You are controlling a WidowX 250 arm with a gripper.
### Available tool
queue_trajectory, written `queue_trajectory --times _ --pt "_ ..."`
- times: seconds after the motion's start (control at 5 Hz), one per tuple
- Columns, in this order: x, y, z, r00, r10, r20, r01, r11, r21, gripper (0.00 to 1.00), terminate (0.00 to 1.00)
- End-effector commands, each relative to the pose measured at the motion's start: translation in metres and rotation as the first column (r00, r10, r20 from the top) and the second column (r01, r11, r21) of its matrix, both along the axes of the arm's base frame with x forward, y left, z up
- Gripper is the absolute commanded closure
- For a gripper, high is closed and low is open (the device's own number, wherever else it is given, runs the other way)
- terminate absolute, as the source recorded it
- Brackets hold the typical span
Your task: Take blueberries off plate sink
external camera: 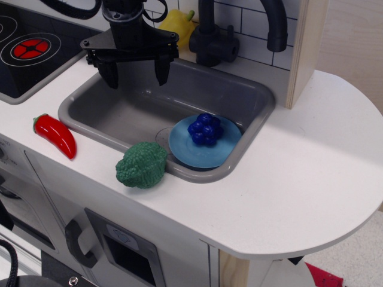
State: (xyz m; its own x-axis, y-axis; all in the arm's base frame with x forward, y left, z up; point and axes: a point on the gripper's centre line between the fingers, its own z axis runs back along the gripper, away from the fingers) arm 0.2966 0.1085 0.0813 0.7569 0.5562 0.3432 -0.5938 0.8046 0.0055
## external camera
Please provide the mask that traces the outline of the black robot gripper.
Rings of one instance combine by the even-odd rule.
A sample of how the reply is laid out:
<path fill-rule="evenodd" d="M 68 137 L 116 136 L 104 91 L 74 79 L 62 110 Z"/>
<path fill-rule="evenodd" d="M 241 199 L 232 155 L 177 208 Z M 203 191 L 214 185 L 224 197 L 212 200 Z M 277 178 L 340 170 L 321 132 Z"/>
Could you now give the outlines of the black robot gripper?
<path fill-rule="evenodd" d="M 148 25 L 144 1 L 102 1 L 101 11 L 110 28 L 82 41 L 81 48 L 97 61 L 100 76 L 118 88 L 116 62 L 154 60 L 159 85 L 167 83 L 170 63 L 179 57 L 175 32 Z"/>

